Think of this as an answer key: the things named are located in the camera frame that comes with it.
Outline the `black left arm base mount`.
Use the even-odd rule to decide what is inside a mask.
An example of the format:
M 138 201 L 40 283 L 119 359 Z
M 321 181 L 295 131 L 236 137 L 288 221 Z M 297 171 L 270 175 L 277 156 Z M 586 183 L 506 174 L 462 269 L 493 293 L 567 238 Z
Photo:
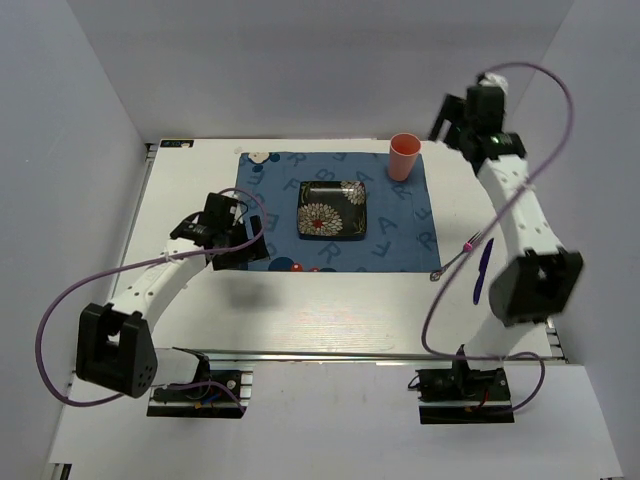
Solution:
M 146 415 L 155 418 L 241 419 L 244 412 L 227 393 L 229 390 L 243 409 L 248 408 L 253 384 L 253 368 L 246 363 L 212 363 L 198 378 L 204 386 L 185 390 L 155 388 Z

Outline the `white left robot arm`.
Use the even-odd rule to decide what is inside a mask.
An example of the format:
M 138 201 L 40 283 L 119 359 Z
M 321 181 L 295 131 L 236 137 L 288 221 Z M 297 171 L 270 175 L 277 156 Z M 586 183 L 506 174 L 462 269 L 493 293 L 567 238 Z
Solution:
M 141 276 L 103 305 L 91 303 L 79 319 L 79 379 L 138 398 L 154 387 L 199 399 L 211 387 L 205 357 L 195 350 L 157 348 L 152 333 L 172 301 L 207 268 L 232 269 L 267 258 L 264 213 L 249 215 L 244 191 L 208 195 L 204 208 L 170 233 L 159 257 L 140 264 Z

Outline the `pink plastic cup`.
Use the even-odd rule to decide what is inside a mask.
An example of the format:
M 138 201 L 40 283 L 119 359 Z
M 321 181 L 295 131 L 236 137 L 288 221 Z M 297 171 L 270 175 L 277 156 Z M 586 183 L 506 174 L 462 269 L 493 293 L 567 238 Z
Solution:
M 420 139 L 410 133 L 399 133 L 390 140 L 389 177 L 397 182 L 405 181 L 421 151 Z

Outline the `black floral square plate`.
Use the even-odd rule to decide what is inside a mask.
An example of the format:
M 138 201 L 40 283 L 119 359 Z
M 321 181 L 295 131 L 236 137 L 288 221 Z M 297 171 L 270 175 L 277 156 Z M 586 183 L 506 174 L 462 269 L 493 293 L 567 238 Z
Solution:
M 304 181 L 296 226 L 303 239 L 356 241 L 368 229 L 367 191 L 360 181 Z

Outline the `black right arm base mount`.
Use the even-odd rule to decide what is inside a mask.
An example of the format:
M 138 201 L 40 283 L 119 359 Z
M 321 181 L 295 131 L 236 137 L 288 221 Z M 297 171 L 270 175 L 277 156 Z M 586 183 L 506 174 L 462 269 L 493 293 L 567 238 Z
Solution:
M 511 392 L 503 368 L 462 373 L 417 370 L 408 390 L 418 394 L 421 425 L 512 424 Z

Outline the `blue cartoon print cloth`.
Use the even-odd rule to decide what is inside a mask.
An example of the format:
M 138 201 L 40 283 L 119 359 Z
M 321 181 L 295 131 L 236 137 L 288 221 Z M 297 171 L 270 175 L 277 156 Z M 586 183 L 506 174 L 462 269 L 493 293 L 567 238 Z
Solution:
M 384 153 L 243 152 L 236 187 L 249 215 L 266 212 L 269 259 L 252 271 L 425 273 L 441 265 L 424 166 L 392 180 Z M 360 181 L 367 191 L 368 229 L 361 240 L 309 240 L 298 235 L 296 212 L 304 181 Z

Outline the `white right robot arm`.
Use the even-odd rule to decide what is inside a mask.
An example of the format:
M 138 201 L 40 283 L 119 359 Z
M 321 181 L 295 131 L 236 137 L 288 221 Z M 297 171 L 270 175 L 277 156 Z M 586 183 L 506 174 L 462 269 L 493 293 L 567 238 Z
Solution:
M 561 313 L 584 262 L 568 251 L 549 225 L 532 185 L 518 134 L 503 130 L 506 94 L 483 80 L 464 98 L 446 96 L 429 138 L 444 122 L 447 147 L 462 154 L 487 193 L 506 247 L 506 266 L 488 289 L 490 313 L 458 354 L 467 364 L 451 374 L 453 390 L 472 399 L 488 385 L 485 371 L 498 369 L 520 340 Z

